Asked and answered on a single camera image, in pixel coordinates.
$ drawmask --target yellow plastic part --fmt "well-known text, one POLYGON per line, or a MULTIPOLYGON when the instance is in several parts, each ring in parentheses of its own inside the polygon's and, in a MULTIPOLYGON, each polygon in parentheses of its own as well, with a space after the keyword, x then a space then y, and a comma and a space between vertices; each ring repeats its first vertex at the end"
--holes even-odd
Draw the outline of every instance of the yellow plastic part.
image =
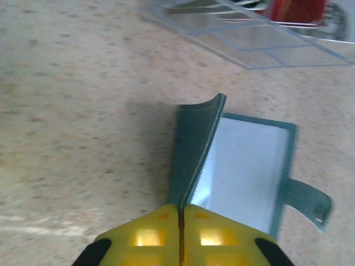
POLYGON ((184 266, 270 266, 254 242, 268 234, 192 204, 184 220, 184 266))
POLYGON ((100 266, 178 266, 179 224, 169 204, 96 238, 112 243, 100 266))

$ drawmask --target speckled floor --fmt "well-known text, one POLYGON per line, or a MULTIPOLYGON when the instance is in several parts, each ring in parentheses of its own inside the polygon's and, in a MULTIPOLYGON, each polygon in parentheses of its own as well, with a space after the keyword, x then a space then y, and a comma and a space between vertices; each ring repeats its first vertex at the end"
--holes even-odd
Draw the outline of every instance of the speckled floor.
POLYGON ((334 200, 326 234, 287 209, 281 247, 296 265, 354 265, 355 68, 246 71, 135 7, 0 0, 1 265, 70 265, 162 206, 176 105, 218 92, 227 111, 299 125, 293 178, 334 200))

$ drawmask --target granite floor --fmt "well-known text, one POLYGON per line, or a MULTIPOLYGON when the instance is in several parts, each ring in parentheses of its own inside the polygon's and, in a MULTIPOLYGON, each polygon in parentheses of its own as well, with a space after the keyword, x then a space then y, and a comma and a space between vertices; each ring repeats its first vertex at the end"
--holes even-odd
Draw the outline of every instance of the granite floor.
POLYGON ((355 265, 355 68, 243 70, 136 4, 0 0, 1 265, 70 265, 162 206, 176 106, 219 92, 227 111, 297 124, 292 177, 334 200, 325 234, 286 210, 295 265, 355 265))

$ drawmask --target black rubber edge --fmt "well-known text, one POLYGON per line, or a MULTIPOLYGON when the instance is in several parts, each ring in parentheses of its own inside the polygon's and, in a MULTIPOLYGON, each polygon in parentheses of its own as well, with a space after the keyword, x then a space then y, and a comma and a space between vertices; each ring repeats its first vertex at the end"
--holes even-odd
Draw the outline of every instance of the black rubber edge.
POLYGON ((99 266, 111 243, 110 239, 104 238, 88 245, 72 266, 99 266))
POLYGON ((270 263, 270 266, 295 266, 277 244, 263 238, 256 238, 255 244, 270 263))

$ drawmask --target transparent container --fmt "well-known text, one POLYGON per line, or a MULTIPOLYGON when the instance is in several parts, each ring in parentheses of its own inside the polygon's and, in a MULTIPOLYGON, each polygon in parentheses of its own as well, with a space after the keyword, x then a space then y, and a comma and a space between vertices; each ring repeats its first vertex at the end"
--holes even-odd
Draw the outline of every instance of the transparent container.
POLYGON ((229 0, 215 1, 222 9, 176 10, 178 5, 193 2, 197 1, 148 0, 140 10, 144 18, 162 23, 246 69, 352 64, 316 38, 303 37, 229 0))

